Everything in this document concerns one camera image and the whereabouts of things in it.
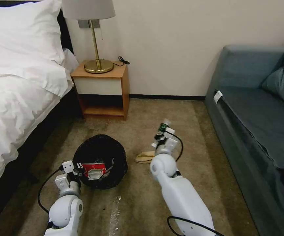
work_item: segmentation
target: bed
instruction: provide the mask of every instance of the bed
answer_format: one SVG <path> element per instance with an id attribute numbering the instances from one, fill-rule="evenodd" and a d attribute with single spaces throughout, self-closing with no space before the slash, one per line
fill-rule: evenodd
<path id="1" fill-rule="evenodd" d="M 27 1 L 0 1 L 0 7 L 22 3 Z M 0 212 L 22 178 L 27 176 L 33 179 L 29 166 L 58 120 L 66 115 L 80 116 L 76 93 L 69 76 L 76 59 L 72 55 L 72 44 L 61 11 L 57 22 L 61 32 L 59 50 L 64 53 L 60 66 L 53 62 L 55 54 L 48 53 L 49 60 L 43 58 L 45 53 L 39 45 L 35 53 L 33 49 L 29 53 L 23 53 L 21 61 L 16 61 L 17 57 L 12 52 L 9 54 L 9 63 L 8 55 L 0 60 Z M 11 42 L 8 36 L 5 36 L 5 40 Z"/>

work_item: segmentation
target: nightstand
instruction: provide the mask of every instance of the nightstand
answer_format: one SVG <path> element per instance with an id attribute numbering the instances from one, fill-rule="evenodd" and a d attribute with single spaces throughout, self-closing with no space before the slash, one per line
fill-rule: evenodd
<path id="1" fill-rule="evenodd" d="M 84 70 L 85 62 L 71 73 L 83 117 L 110 116 L 126 120 L 129 109 L 127 65 L 115 65 L 107 73 L 91 74 Z"/>

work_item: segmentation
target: black cable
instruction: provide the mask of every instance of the black cable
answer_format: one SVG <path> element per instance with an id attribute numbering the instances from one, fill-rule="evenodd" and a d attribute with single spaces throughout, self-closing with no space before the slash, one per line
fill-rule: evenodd
<path id="1" fill-rule="evenodd" d="M 119 57 L 118 57 L 118 60 L 122 62 L 122 65 L 118 65 L 118 64 L 114 63 L 114 64 L 117 65 L 117 66 L 123 66 L 124 64 L 127 64 L 127 65 L 130 64 L 130 62 L 124 60 L 122 56 L 119 56 Z"/>
<path id="2" fill-rule="evenodd" d="M 169 216 L 169 217 L 167 217 L 168 226 L 169 226 L 170 230 L 177 236 L 184 236 L 184 235 L 178 234 L 176 231 L 174 231 L 174 229 L 170 225 L 170 222 L 169 222 L 170 219 L 176 219 L 176 220 L 185 221 L 185 222 L 188 222 L 188 223 L 200 226 L 202 228 L 205 228 L 205 229 L 207 229 L 207 230 L 209 230 L 209 231 L 211 231 L 211 232 L 213 232 L 213 233 L 215 233 L 215 234 L 217 234 L 219 236 L 225 236 L 225 235 L 223 235 L 223 234 L 221 234 L 221 233 L 219 233 L 219 232 L 217 232 L 217 231 L 215 231 L 215 230 L 213 230 L 213 229 L 211 229 L 211 228 L 209 228 L 209 227 L 207 227 L 205 225 L 202 225 L 200 223 L 197 223 L 197 222 L 194 222 L 194 221 L 191 221 L 191 220 L 187 220 L 187 219 L 184 219 L 184 218 L 181 218 L 181 217 L 177 217 L 177 216 Z"/>
<path id="3" fill-rule="evenodd" d="M 61 167 L 59 167 L 59 169 L 57 169 L 55 172 L 53 172 L 46 180 L 45 182 L 43 182 L 43 184 L 41 185 L 40 189 L 39 189 L 39 192 L 38 192 L 38 204 L 39 206 L 41 207 L 42 210 L 44 210 L 47 214 L 49 214 L 49 211 L 41 204 L 41 201 L 40 201 L 40 195 L 41 195 L 41 191 L 43 189 L 43 187 L 45 186 L 45 184 L 47 183 L 47 181 L 52 177 L 54 176 L 58 171 L 60 170 L 63 170 Z"/>
<path id="4" fill-rule="evenodd" d="M 179 156 L 177 157 L 177 159 L 176 159 L 176 162 L 179 160 L 179 158 L 181 157 L 181 155 L 182 155 L 182 152 L 184 151 L 184 144 L 183 144 L 183 142 L 181 141 L 181 139 L 178 137 L 178 136 L 176 136 L 176 135 L 174 135 L 173 133 L 170 133 L 170 132 L 168 132 L 168 131 L 165 131 L 166 133 L 168 133 L 168 134 L 170 134 L 170 135 L 172 135 L 172 136 L 174 136 L 175 138 L 177 138 L 179 141 L 180 141 L 180 144 L 181 144 L 181 151 L 180 151 L 180 153 L 179 153 Z"/>

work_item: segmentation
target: sofa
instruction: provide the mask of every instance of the sofa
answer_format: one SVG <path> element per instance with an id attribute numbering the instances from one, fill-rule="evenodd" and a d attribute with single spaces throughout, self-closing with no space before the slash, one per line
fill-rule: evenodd
<path id="1" fill-rule="evenodd" d="M 260 236 L 284 235 L 284 100 L 263 89 L 283 65 L 284 48 L 225 46 L 205 98 Z"/>

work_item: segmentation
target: gold lamp base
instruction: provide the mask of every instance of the gold lamp base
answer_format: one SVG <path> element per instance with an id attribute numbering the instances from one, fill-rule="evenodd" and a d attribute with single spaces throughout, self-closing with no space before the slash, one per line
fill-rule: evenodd
<path id="1" fill-rule="evenodd" d="M 88 73 L 101 74 L 111 71 L 113 69 L 113 63 L 108 60 L 91 60 L 85 63 L 84 69 Z"/>

